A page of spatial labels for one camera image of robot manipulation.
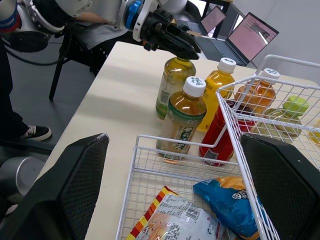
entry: person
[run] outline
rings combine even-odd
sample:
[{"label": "person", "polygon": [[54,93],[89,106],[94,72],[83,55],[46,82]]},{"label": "person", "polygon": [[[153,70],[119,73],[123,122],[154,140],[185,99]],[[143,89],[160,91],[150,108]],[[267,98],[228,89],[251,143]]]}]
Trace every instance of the person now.
[{"label": "person", "polygon": [[27,125],[23,118],[13,111],[10,93],[13,89],[11,69],[5,45],[0,38],[0,138],[21,138],[43,141],[52,135],[52,131],[46,126]]},{"label": "person", "polygon": [[142,45],[133,39],[131,31],[114,27],[93,12],[83,12],[76,20],[72,36],[85,44],[97,70],[101,69],[116,42]]},{"label": "person", "polygon": [[[132,32],[126,29],[120,30],[113,27],[109,22],[91,12],[82,13],[78,19],[88,28],[75,30],[75,34],[91,50],[92,58],[95,60],[98,69],[101,68],[117,41],[140,44],[132,37]],[[10,63],[3,41],[0,39],[0,131],[1,139],[21,138],[35,141],[43,141],[52,135],[47,126],[27,125],[23,118],[13,111],[10,93],[13,89]]]}]

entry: laptop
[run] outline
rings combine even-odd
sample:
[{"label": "laptop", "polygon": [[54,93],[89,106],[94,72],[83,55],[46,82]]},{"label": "laptop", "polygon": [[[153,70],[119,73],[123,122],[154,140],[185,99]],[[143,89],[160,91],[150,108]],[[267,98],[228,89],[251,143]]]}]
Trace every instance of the laptop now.
[{"label": "laptop", "polygon": [[200,23],[184,20],[176,20],[175,22],[178,27],[185,25],[189,27],[190,31],[207,36],[225,17],[226,14],[219,7],[215,6]]},{"label": "laptop", "polygon": [[246,66],[279,32],[249,12],[226,40],[195,37],[207,59],[230,58]]}]

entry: barcode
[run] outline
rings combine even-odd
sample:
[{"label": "barcode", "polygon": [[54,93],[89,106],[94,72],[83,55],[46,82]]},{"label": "barcode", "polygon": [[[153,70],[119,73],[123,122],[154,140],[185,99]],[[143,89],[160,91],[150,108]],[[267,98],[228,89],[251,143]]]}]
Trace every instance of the barcode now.
[{"label": "barcode", "polygon": [[198,217],[200,215],[200,211],[201,211],[201,208],[200,207],[197,207],[196,205],[194,204],[191,204],[191,206],[189,207],[188,211],[186,211],[186,216],[189,217],[189,218],[192,218],[193,220],[198,220]]},{"label": "barcode", "polygon": [[219,153],[213,152],[210,149],[208,149],[204,157],[207,159],[218,159],[218,155]]},{"label": "barcode", "polygon": [[169,97],[170,97],[170,93],[162,90],[160,95],[160,102],[163,104],[168,104]]}]

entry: gray floor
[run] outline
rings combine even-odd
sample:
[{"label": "gray floor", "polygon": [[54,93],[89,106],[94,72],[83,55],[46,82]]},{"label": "gray floor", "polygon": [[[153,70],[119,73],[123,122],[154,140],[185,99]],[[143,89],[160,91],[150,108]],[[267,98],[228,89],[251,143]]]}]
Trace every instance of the gray floor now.
[{"label": "gray floor", "polygon": [[[61,39],[51,39],[59,43]],[[40,63],[55,61],[59,56],[60,44],[49,46],[38,53],[17,53],[19,56]],[[35,66],[9,56],[13,91],[11,102],[14,111],[19,113],[28,125],[48,126],[52,137],[48,143],[55,145],[82,99],[91,86],[94,75],[89,67],[70,61],[60,75],[54,101],[48,99],[56,66]]]}]

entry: person's arm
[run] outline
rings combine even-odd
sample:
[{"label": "person's arm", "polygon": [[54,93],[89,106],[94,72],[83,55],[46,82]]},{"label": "person's arm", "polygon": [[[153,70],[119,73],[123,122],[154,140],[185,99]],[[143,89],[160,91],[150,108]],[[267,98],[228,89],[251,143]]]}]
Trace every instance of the person's arm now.
[{"label": "person's arm", "polygon": [[112,25],[111,22],[103,19],[93,12],[83,12],[80,16],[76,18],[78,21],[84,21],[92,24],[109,24]]}]

